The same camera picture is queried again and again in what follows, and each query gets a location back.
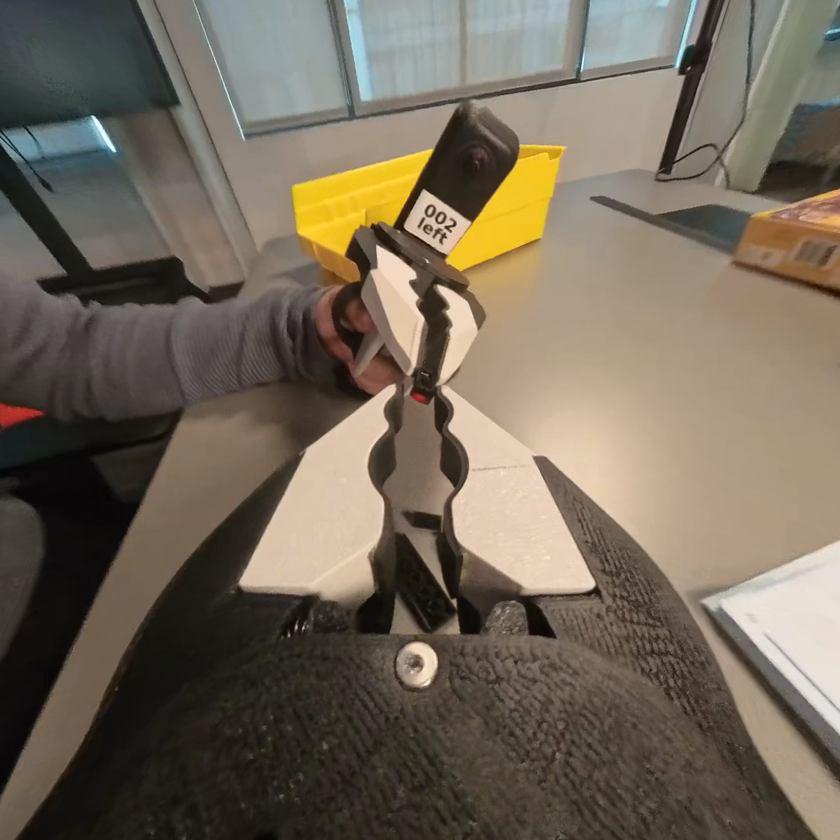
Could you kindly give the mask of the yellow plastic bin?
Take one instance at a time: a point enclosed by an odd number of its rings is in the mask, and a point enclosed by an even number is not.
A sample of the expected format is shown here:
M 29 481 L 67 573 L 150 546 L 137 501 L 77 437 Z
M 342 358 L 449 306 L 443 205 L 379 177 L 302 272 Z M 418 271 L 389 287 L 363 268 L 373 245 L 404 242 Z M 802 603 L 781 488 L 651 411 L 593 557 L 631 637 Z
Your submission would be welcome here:
M 558 180 L 563 145 L 525 144 L 513 171 L 448 257 L 467 270 L 539 241 Z M 432 151 L 296 184 L 291 189 L 297 234 L 304 253 L 338 282 L 359 280 L 345 257 L 357 228 L 394 224 Z

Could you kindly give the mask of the orange cardboard lego box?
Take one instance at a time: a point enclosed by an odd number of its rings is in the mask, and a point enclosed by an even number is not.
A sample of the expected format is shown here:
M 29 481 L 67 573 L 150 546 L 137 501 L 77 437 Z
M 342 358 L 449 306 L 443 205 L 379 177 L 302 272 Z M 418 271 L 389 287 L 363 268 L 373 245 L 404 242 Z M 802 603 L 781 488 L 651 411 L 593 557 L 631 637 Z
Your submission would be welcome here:
M 752 215 L 731 262 L 839 292 L 839 191 Z

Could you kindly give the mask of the dark flat base plate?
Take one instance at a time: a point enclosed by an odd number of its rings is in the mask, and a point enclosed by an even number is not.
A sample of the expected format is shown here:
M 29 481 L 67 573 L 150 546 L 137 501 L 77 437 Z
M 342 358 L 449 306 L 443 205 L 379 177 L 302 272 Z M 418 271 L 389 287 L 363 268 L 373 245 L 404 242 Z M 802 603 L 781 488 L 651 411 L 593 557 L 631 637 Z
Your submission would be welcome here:
M 707 204 L 665 213 L 649 213 L 615 198 L 595 195 L 591 201 L 652 227 L 733 256 L 752 215 L 718 204 Z

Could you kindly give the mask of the long black lego plate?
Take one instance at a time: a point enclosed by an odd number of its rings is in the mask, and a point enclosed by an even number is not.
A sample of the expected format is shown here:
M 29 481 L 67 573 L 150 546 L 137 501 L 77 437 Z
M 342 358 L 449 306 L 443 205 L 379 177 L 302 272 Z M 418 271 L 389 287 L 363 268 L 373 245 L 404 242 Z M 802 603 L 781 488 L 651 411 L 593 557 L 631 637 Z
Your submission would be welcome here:
M 445 588 L 402 532 L 395 533 L 395 586 L 413 620 L 426 634 L 441 630 L 456 616 Z

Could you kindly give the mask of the open instruction booklet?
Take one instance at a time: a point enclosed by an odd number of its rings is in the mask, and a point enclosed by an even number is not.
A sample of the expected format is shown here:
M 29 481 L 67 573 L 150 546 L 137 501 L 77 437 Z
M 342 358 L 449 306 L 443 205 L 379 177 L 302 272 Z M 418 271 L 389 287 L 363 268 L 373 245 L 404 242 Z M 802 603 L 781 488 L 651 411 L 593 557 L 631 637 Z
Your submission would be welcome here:
M 839 542 L 701 604 L 838 774 Z

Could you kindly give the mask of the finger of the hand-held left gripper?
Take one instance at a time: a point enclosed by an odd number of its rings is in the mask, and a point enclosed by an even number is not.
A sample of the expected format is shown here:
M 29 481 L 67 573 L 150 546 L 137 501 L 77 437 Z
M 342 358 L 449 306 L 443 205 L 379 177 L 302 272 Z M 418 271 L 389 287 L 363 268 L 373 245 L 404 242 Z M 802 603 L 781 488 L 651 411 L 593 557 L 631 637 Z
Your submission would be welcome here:
M 363 368 L 386 350 L 403 375 L 413 375 L 421 363 L 427 326 L 412 287 L 415 269 L 390 251 L 375 251 L 363 282 L 363 304 L 374 330 L 363 338 Z
M 486 312 L 470 291 L 438 291 L 444 302 L 444 348 L 435 387 L 449 383 L 464 363 L 486 320 Z

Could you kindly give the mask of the black stand pole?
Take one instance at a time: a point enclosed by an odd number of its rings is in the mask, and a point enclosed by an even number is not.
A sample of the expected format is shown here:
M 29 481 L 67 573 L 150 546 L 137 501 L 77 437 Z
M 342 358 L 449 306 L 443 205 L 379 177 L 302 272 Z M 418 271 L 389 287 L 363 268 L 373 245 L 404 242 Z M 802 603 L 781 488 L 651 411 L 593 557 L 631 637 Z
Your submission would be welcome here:
M 656 173 L 658 180 L 669 178 L 678 163 L 679 150 L 686 136 L 690 114 L 707 69 L 725 5 L 725 1 L 705 2 L 696 37 L 690 43 L 684 38 L 685 44 L 679 48 L 676 69 L 682 78 L 682 85 Z

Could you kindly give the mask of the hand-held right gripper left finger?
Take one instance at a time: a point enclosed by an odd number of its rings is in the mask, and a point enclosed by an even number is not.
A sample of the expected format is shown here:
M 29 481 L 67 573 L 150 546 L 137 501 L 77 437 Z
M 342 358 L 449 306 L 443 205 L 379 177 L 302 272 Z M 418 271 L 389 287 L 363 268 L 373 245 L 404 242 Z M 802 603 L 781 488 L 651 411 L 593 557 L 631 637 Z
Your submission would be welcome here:
M 248 593 L 317 596 L 362 632 L 392 629 L 395 528 L 384 485 L 396 467 L 403 388 L 391 385 L 300 456 L 242 573 Z

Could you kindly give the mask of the person's left forearm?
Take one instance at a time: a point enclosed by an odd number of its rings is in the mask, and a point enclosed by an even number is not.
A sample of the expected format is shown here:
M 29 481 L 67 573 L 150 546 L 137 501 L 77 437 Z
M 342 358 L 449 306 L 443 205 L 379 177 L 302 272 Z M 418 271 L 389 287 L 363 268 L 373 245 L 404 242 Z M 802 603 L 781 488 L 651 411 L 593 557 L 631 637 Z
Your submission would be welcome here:
M 324 293 L 286 282 L 251 301 L 102 306 L 2 277 L 2 403 L 118 421 L 273 382 L 325 382 Z

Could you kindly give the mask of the dark wall screen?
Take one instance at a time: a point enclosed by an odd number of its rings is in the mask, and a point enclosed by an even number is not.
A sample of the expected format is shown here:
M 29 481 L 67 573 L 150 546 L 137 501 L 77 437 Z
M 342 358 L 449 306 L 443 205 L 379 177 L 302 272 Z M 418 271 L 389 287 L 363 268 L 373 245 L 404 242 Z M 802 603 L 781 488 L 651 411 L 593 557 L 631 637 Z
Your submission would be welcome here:
M 179 105 L 137 2 L 1 2 L 3 130 Z

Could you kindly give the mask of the large grid window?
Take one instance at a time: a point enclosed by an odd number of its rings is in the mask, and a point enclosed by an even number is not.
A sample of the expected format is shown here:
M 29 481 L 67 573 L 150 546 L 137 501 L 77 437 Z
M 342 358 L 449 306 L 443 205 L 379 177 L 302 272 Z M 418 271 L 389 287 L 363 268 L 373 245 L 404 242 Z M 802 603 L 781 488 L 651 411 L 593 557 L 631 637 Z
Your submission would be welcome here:
M 671 66 L 688 1 L 199 1 L 240 134 Z

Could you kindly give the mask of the black table frame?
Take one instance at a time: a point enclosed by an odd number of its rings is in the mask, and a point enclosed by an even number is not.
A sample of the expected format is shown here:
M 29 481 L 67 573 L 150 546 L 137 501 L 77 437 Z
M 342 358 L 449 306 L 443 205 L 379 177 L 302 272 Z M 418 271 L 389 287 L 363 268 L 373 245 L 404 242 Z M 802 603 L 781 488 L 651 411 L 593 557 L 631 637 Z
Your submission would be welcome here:
M 188 298 L 211 301 L 205 290 L 189 281 L 183 262 L 175 256 L 93 267 L 5 148 L 1 151 L 1 191 L 62 270 L 57 276 L 37 280 L 49 294 L 68 294 L 84 303 L 104 305 L 176 303 Z

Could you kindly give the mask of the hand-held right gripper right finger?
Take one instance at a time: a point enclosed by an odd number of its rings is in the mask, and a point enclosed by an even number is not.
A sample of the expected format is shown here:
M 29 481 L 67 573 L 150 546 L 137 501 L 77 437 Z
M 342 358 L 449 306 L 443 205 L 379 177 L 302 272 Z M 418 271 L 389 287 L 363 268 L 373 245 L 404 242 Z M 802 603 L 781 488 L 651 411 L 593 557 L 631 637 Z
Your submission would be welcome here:
M 440 469 L 452 490 L 437 539 L 458 630 L 479 634 L 494 608 L 596 592 L 560 502 L 560 473 L 445 386 L 434 402 Z

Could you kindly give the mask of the person's left hand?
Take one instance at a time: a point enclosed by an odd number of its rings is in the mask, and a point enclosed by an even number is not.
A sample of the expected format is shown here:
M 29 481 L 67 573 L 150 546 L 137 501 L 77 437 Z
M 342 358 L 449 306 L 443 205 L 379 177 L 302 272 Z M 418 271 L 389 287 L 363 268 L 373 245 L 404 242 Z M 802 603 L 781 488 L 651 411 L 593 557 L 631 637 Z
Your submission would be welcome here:
M 380 354 L 361 372 L 357 370 L 354 352 L 342 341 L 333 323 L 333 300 L 344 288 L 349 287 L 329 286 L 322 291 L 314 309 L 316 330 L 325 353 L 334 363 L 334 378 L 339 389 L 358 397 L 362 393 L 374 396 L 386 387 L 400 383 L 403 373 L 390 356 Z M 376 331 L 375 323 L 360 298 L 350 300 L 343 312 L 341 323 L 345 329 L 365 337 Z

